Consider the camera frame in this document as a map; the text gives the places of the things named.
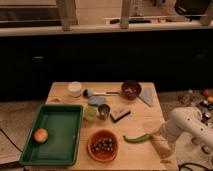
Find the wooden table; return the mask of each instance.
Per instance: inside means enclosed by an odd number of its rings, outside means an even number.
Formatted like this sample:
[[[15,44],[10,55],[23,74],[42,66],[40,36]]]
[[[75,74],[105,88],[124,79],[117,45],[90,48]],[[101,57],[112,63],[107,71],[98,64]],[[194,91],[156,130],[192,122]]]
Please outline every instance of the wooden table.
[[[120,91],[122,83],[82,83],[83,89],[93,89],[94,91]],[[127,106],[131,109],[131,114],[124,117],[117,123],[111,119],[95,122],[82,122],[80,132],[80,142],[76,164],[68,168],[48,167],[56,170],[178,170],[177,161],[174,155],[162,159],[161,153],[168,149],[167,141],[159,137],[156,140],[139,144],[129,144],[123,140],[123,135],[128,137],[138,137],[142,134],[156,130],[164,122],[158,96],[153,83],[140,83],[142,89],[151,88],[154,107],[150,108],[139,98],[130,101],[119,95],[105,96],[107,104],[111,110],[119,106]],[[47,104],[81,104],[88,106],[88,99],[84,97],[73,98],[67,89],[67,82],[55,82],[52,84]],[[87,153],[86,145],[89,136],[97,130],[108,129],[113,131],[119,140],[118,155],[114,161],[109,163],[99,163],[94,161]]]

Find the plastic cup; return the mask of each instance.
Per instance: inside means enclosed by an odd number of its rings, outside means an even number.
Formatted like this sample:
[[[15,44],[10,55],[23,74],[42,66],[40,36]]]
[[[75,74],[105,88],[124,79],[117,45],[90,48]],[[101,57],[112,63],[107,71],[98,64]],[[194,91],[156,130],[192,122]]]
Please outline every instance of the plastic cup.
[[[69,83],[68,90],[72,97],[79,97],[81,96],[82,85],[80,82],[73,81]]]

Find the black cabinet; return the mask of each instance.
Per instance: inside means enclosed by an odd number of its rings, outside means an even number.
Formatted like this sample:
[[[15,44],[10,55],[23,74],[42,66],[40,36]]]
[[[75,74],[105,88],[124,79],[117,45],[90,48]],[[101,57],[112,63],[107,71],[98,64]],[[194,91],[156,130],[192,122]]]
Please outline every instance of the black cabinet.
[[[212,29],[0,38],[0,100],[46,98],[54,81],[213,87]]]

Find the yellow object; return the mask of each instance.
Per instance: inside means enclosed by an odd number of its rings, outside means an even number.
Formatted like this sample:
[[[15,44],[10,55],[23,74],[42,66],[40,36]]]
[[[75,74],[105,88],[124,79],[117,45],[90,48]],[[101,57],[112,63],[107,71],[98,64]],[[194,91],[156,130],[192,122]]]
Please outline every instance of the yellow object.
[[[207,101],[208,101],[209,103],[213,103],[213,97],[212,97],[212,96],[209,96],[209,97],[207,98]]]
[[[93,122],[96,119],[96,108],[91,106],[85,108],[83,118],[89,122]]]

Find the red fruit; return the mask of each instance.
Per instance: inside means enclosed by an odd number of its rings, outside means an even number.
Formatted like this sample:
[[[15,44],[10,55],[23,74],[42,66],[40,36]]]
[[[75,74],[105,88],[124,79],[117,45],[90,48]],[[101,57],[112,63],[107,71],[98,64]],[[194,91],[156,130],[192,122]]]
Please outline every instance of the red fruit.
[[[34,134],[33,134],[33,138],[39,142],[39,143],[43,143],[48,139],[48,132],[46,129],[44,128],[39,128],[37,129]]]
[[[203,90],[203,95],[206,96],[206,97],[209,97],[211,95],[211,92],[209,89],[204,89]]]

